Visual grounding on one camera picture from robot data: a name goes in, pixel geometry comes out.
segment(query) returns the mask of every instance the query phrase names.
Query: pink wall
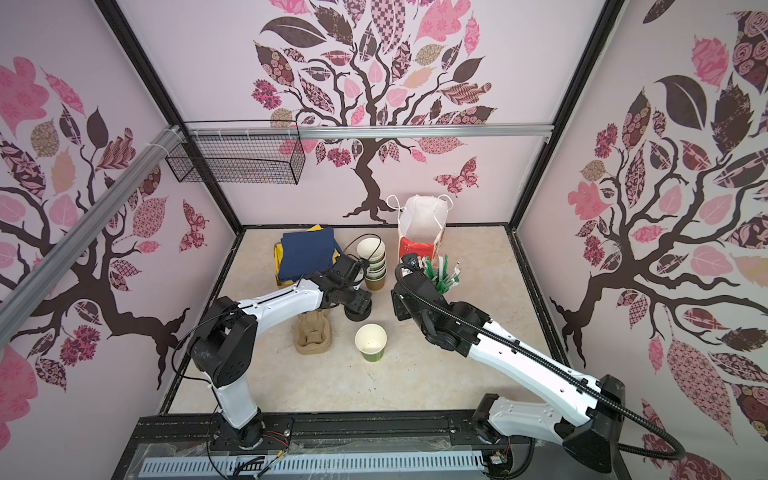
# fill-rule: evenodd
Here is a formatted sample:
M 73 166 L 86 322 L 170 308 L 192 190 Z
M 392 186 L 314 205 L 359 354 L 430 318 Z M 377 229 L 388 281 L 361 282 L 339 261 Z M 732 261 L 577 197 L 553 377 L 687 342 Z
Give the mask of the pink wall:
M 5 296 L 165 122 L 90 2 L 0 12 Z M 164 162 L 143 182 L 0 353 L 4 477 L 111 475 L 232 240 L 202 185 Z
M 765 7 L 630 2 L 521 226 L 572 364 L 689 452 L 633 478 L 765 477 Z
M 411 124 L 415 116 L 430 112 L 426 124 L 463 118 L 551 122 L 602 3 L 241 0 L 213 11 L 200 1 L 121 5 L 189 121 L 298 115 L 300 123 L 313 125 L 376 125 L 380 120 Z M 392 7 L 392 28 L 386 10 L 374 5 Z M 333 18 L 348 28 L 334 30 Z M 305 22 L 301 25 L 317 34 L 293 37 L 281 27 L 286 19 Z M 381 62 L 362 56 L 349 60 L 364 37 L 382 46 Z M 262 46 L 255 48 L 254 42 Z M 263 68 L 265 62 L 270 72 L 273 68 L 269 48 L 276 49 L 275 68 L 289 69 L 282 77 L 285 85 L 279 74 L 271 76 Z M 451 61 L 450 54 L 445 57 L 443 73 L 443 57 L 452 48 L 456 55 Z M 333 52 L 342 55 L 324 56 Z M 388 81 L 386 70 L 393 65 Z M 333 76 L 323 78 L 331 69 L 340 75 L 336 88 Z M 461 85 L 461 93 L 449 90 Z M 244 223 L 375 223 L 396 221 L 384 204 L 388 195 L 405 200 L 411 194 L 446 194 L 448 185 L 435 181 L 445 178 L 462 188 L 451 193 L 456 193 L 456 208 L 450 221 L 505 222 L 541 143 L 539 137 L 453 138 L 452 144 L 436 147 L 416 140 L 387 143 L 396 160 L 392 155 L 382 159 L 381 145 L 362 142 L 365 148 L 358 157 L 352 139 L 321 142 L 325 152 L 339 148 L 336 162 L 317 156 L 317 142 L 306 142 L 307 161 L 298 186 L 222 188 Z M 468 167 L 471 175 L 460 175 L 472 158 L 476 170 Z

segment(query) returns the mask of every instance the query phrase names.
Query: tree mural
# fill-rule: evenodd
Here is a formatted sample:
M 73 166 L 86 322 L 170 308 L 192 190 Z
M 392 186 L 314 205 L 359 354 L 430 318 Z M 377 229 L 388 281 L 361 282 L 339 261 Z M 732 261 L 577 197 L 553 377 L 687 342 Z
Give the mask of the tree mural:
M 768 202 L 768 106 L 757 122 L 752 108 L 768 97 L 768 15 L 732 15 L 738 22 L 732 55 L 716 38 L 694 39 L 692 60 L 704 85 L 681 74 L 661 78 L 656 83 L 666 91 L 666 108 L 652 107 L 643 90 L 629 107 L 621 135 L 616 124 L 598 133 L 598 159 L 584 167 L 586 181 L 568 195 L 585 220 L 576 237 L 584 239 L 584 259 L 592 269 L 586 293 L 576 310 L 551 301 L 565 321 L 566 345 L 572 338 L 586 366 L 582 330 L 603 295 L 618 290 L 616 307 L 628 307 L 630 329 L 648 318 L 654 370 L 663 368 L 666 344 L 667 367 L 694 405 L 733 436 L 733 391 L 742 413 L 768 441 L 768 390 L 742 385 L 768 381 L 764 368 L 743 355 L 763 348 L 768 332 L 734 328 L 707 310 L 730 304 L 768 315 L 759 299 L 733 290 L 744 283 L 768 287 L 768 257 L 755 251 L 768 248 L 768 214 L 751 213 Z M 710 109 L 708 91 L 718 91 Z M 676 125 L 667 129 L 667 120 Z M 676 294 L 678 288 L 696 293 Z M 702 353 L 683 342 L 681 332 L 700 347 L 730 352 Z M 739 381 L 726 382 L 723 375 Z
M 455 5 L 452 0 L 407 0 L 413 5 L 408 8 L 415 9 L 414 17 L 406 15 L 406 0 L 370 0 L 371 21 L 367 23 L 361 22 L 368 8 L 366 0 L 321 0 L 323 5 L 310 2 L 313 12 L 304 0 L 270 1 L 287 14 L 312 15 L 319 25 L 298 16 L 275 18 L 262 32 L 277 34 L 292 47 L 279 50 L 254 42 L 259 63 L 277 87 L 266 79 L 257 80 L 252 96 L 274 110 L 273 126 L 287 126 L 286 121 L 294 115 L 302 125 L 337 127 L 483 124 L 495 110 L 475 105 L 491 84 L 469 83 L 482 61 L 469 58 L 480 39 L 474 16 L 462 25 L 461 18 L 471 7 L 469 0 L 458 0 Z M 419 16 L 415 38 L 403 39 L 406 27 Z M 461 38 L 449 40 L 461 31 Z M 412 55 L 412 44 L 421 38 L 433 42 Z M 314 55 L 320 45 L 327 50 L 321 58 L 307 59 L 308 49 L 313 48 Z M 468 58 L 459 61 L 464 55 Z M 283 100 L 291 100 L 298 110 L 278 108 Z M 444 108 L 443 102 L 455 107 Z M 472 106 L 458 108 L 465 104 Z M 418 148 L 398 138 L 360 138 L 304 141 L 303 148 L 315 152 L 318 164 L 325 159 L 336 167 L 354 164 L 367 195 L 344 217 L 368 212 L 372 220 L 386 223 L 378 213 L 394 210 L 382 200 L 370 162 L 375 158 L 400 162 L 403 151 L 416 161 L 426 162 L 424 153 L 440 155 L 463 145 L 456 137 L 421 138 L 416 143 Z M 289 154 L 293 145 L 286 144 L 284 151 Z M 464 186 L 476 184 L 475 174 L 462 170 L 464 173 L 440 175 L 435 180 L 457 194 Z
M 19 122 L 48 115 L 42 106 L 50 94 L 35 84 L 35 66 L 31 61 L 17 57 L 14 65 L 16 72 L 0 67 L 0 115 L 15 136 Z M 68 84 L 50 74 L 46 74 L 46 80 L 61 100 L 61 113 L 32 130 L 30 144 L 36 156 L 22 150 L 17 141 L 0 134 L 0 154 L 8 167 L 10 181 L 18 184 L 0 187 L 0 231 L 17 239 L 13 243 L 0 242 L 0 269 L 14 267 L 12 270 L 21 271 L 15 279 L 0 274 L 0 283 L 11 290 L 51 251 L 61 236 L 58 231 L 66 234 L 80 214 L 95 204 L 97 182 L 104 182 L 100 189 L 109 188 L 114 180 L 108 171 L 127 168 L 136 154 L 130 128 L 109 140 L 107 125 L 98 109 L 86 117 L 83 102 Z M 83 126 L 86 135 L 81 134 Z M 59 132 L 66 137 L 62 142 L 66 145 L 60 144 Z M 48 162 L 52 162 L 49 174 L 44 167 Z M 84 167 L 81 171 L 88 172 L 86 181 L 77 182 L 80 169 L 75 162 Z M 44 317 L 46 323 L 20 330 L 12 337 L 12 341 L 21 336 L 38 337 L 27 358 L 33 357 L 29 361 L 34 363 L 35 372 L 43 381 L 66 390 L 67 368 L 93 359 L 104 334 L 133 333 L 149 336 L 155 342 L 160 369 L 157 387 L 160 388 L 166 355 L 178 344 L 174 334 L 184 322 L 188 309 L 163 324 L 155 317 L 121 312 L 117 302 L 118 296 L 130 292 L 127 278 L 141 273 L 128 258 L 153 253 L 160 246 L 151 240 L 165 216 L 167 197 L 152 197 L 160 180 L 161 171 L 156 167 L 72 265 L 74 283 L 62 280 L 59 286 L 63 283 L 69 286 L 61 292 L 54 291 L 35 309 L 31 317 Z M 194 210 L 188 213 L 187 207 L 185 202 L 184 213 L 191 228 L 205 228 L 202 216 Z M 131 237 L 138 240 L 121 243 Z

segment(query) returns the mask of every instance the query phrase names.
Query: stack of paper cups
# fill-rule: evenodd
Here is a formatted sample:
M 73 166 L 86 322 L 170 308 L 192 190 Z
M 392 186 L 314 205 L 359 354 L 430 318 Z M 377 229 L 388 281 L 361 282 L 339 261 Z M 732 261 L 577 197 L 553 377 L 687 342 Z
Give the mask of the stack of paper cups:
M 384 287 L 386 279 L 386 251 L 384 242 L 378 238 L 366 238 L 357 244 L 357 255 L 370 262 L 366 272 L 368 290 L 376 291 Z

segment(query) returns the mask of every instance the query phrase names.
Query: wire basket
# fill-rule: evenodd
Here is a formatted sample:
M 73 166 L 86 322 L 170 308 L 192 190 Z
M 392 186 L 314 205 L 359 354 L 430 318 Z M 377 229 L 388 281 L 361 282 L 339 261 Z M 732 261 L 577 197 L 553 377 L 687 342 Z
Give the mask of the wire basket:
M 295 121 L 284 123 L 297 126 Z M 306 160 L 298 128 L 286 134 L 195 133 L 189 141 L 202 157 L 190 155 L 194 149 L 188 143 L 178 144 L 166 157 L 180 182 L 296 185 Z

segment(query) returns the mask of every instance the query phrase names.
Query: red and white bag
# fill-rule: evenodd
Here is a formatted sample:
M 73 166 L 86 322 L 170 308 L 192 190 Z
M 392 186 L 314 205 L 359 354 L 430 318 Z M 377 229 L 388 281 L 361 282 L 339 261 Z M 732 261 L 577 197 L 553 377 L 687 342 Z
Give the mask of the red and white bag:
M 395 198 L 397 206 L 389 204 L 389 199 L 392 197 Z M 405 206 L 400 207 L 397 196 L 389 195 L 386 198 L 386 204 L 398 212 L 397 232 L 400 237 L 398 258 L 409 253 L 417 253 L 419 258 L 437 258 L 448 220 L 448 211 L 453 208 L 451 197 L 414 195 L 406 201 Z

